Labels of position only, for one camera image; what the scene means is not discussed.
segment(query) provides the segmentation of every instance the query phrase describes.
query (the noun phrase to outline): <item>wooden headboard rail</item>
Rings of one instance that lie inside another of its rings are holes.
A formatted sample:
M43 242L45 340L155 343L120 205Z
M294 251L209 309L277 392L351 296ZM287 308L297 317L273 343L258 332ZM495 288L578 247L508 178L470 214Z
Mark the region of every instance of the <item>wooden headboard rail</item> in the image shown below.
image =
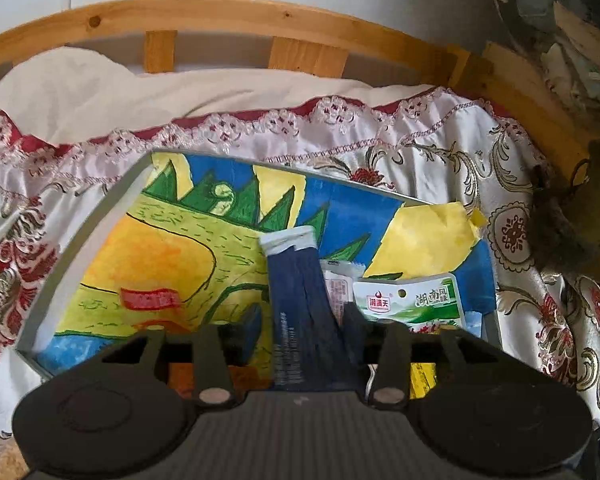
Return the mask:
M492 75L490 62L459 47L435 46L382 25L328 10L268 0L119 0L66 10L0 34L0 64L17 64L67 43L144 32L144 69L174 68L177 31L273 37L269 68L340 77L349 52L418 70L503 105L564 176L586 158L586 141L530 98Z

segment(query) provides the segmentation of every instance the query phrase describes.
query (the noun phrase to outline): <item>red sticker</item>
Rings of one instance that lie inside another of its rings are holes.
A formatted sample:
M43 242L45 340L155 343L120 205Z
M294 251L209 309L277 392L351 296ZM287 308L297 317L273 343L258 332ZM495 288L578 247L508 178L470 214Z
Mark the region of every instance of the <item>red sticker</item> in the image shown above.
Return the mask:
M163 310L180 307L180 295L172 288L157 290L128 290L120 289L120 298L125 308L129 310Z

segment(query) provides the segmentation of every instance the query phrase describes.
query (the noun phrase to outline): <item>snack package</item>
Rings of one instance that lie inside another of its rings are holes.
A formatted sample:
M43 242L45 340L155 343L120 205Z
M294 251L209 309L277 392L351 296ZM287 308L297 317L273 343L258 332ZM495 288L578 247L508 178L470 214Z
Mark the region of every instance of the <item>snack package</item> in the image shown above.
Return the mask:
M365 316L399 321L414 332L466 327L458 283L449 273L396 282L357 280L353 295Z
M363 264L320 260L331 311L338 324L342 324L344 304L353 301L353 281L365 273Z
M482 337L482 314L468 310L464 313L464 329L476 337Z
M435 363L411 363L410 399L421 399L438 382Z
M273 317L274 387L364 391L329 304L314 228L260 237Z

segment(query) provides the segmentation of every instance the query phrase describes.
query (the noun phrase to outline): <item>circular pad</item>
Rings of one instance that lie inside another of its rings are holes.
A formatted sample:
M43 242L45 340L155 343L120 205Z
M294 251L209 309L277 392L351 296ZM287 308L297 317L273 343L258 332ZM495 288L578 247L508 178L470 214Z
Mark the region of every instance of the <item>circular pad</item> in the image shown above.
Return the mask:
M563 464L587 445L591 424L584 401L551 381L440 384L420 405L420 429L440 454L494 476Z
M65 373L16 408L13 433L32 468L112 478L140 470L179 441L183 400L129 365Z

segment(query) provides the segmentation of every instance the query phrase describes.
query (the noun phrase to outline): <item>blanket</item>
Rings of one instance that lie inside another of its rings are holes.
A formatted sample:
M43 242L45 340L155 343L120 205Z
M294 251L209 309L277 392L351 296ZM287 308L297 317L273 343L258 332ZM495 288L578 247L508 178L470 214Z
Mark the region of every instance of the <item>blanket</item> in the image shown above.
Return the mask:
M540 273L526 243L530 172L544 160L515 120L442 88L380 107L327 96L208 114L59 147L23 136L0 112L0 364L15 358L33 299L84 219L141 156L164 149L288 165L480 210L503 348L577 389L600 425L600 287Z

